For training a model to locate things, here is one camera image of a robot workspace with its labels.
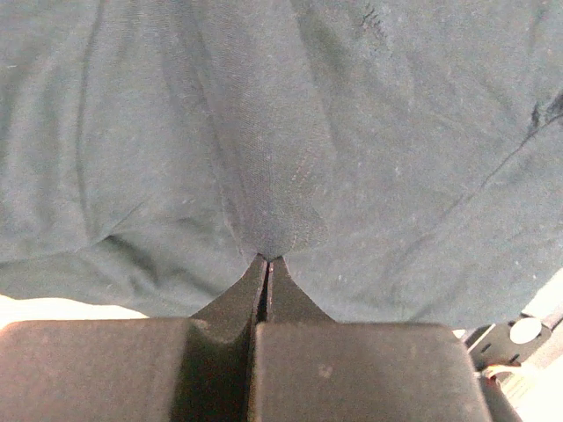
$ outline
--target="white surface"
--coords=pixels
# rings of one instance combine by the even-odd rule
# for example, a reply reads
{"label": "white surface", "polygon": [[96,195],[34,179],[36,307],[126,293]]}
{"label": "white surface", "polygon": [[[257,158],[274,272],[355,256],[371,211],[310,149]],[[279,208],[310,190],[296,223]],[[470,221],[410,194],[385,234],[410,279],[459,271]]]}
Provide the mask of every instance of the white surface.
{"label": "white surface", "polygon": [[532,388],[516,406],[524,422],[561,422],[563,357],[558,358],[538,377]]}
{"label": "white surface", "polygon": [[542,323],[536,318],[524,318],[510,329],[510,340],[517,345],[525,345],[542,332]]}
{"label": "white surface", "polygon": [[119,306],[89,305],[69,299],[17,301],[0,295],[0,330],[16,321],[70,319],[134,319],[146,316]]}

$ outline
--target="black plastic part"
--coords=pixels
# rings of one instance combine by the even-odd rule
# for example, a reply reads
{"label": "black plastic part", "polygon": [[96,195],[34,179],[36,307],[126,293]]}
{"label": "black plastic part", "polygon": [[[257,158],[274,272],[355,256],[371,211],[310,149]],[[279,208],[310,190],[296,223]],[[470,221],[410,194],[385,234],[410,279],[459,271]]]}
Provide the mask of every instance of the black plastic part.
{"label": "black plastic part", "polygon": [[291,279],[283,258],[269,264],[266,304],[267,321],[271,323],[333,322]]}
{"label": "black plastic part", "polygon": [[463,343],[417,324],[259,324],[249,420],[490,421]]}
{"label": "black plastic part", "polygon": [[523,422],[495,380],[483,377],[480,384],[493,422]]}
{"label": "black plastic part", "polygon": [[189,319],[12,324],[0,379],[2,421],[491,420],[450,329],[337,324],[260,256]]}

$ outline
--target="white knob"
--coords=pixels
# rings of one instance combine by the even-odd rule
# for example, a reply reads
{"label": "white knob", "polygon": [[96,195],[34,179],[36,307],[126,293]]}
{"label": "white knob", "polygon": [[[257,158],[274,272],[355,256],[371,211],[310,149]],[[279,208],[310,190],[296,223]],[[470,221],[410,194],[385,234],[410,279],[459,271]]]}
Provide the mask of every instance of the white knob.
{"label": "white knob", "polygon": [[542,323],[536,318],[523,318],[510,329],[510,340],[516,345],[530,343],[542,332]]}

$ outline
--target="dark fabric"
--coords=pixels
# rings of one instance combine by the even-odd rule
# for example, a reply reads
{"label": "dark fabric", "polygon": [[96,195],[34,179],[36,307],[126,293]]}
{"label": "dark fabric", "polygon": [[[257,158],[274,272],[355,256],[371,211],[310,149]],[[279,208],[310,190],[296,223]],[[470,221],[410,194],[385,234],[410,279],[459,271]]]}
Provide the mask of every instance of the dark fabric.
{"label": "dark fabric", "polygon": [[557,2],[4,1],[0,294],[190,315],[256,252],[473,327],[563,266]]}

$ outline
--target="stain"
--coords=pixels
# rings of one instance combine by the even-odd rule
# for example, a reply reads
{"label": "stain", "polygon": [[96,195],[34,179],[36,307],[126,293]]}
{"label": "stain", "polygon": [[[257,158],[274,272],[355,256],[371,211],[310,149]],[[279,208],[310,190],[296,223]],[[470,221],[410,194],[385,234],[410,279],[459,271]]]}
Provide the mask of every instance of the stain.
{"label": "stain", "polygon": [[531,112],[531,123],[528,137],[537,133],[543,127],[546,127],[558,120],[563,125],[563,91],[561,91],[551,102],[541,104],[537,102]]}
{"label": "stain", "polygon": [[332,374],[333,374],[333,367],[331,367],[330,365],[325,365],[324,363],[318,365],[318,376],[325,379],[329,379]]}
{"label": "stain", "polygon": [[338,38],[337,33],[328,26],[320,16],[311,14],[307,31],[311,35],[313,45],[322,56],[322,62],[336,80],[342,79],[348,73],[348,53],[346,47]]}
{"label": "stain", "polygon": [[202,319],[193,319],[192,322],[202,330],[209,330],[211,328],[211,324]]}
{"label": "stain", "polygon": [[375,35],[379,42],[383,42],[386,38],[379,14],[370,3],[367,3],[365,6],[360,27],[364,32]]}

